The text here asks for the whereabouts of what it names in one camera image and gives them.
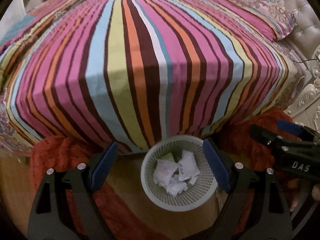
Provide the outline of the person right hand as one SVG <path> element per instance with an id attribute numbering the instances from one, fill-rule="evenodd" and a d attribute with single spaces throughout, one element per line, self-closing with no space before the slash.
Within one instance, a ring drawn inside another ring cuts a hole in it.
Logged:
<path id="1" fill-rule="evenodd" d="M 291 201 L 290 201 L 291 206 L 289 209 L 290 212 L 293 212 L 298 205 L 298 198 L 299 198 L 299 194 L 300 194 L 299 185 L 300 185 L 300 179 L 298 179 L 298 178 L 293 179 L 288 182 L 288 188 L 289 188 L 289 190 L 291 190 L 291 197 L 290 197 L 291 198 Z M 315 201 L 319 202 L 319 199 L 320 199 L 319 184 L 317 184 L 313 187 L 311 195 Z"/>

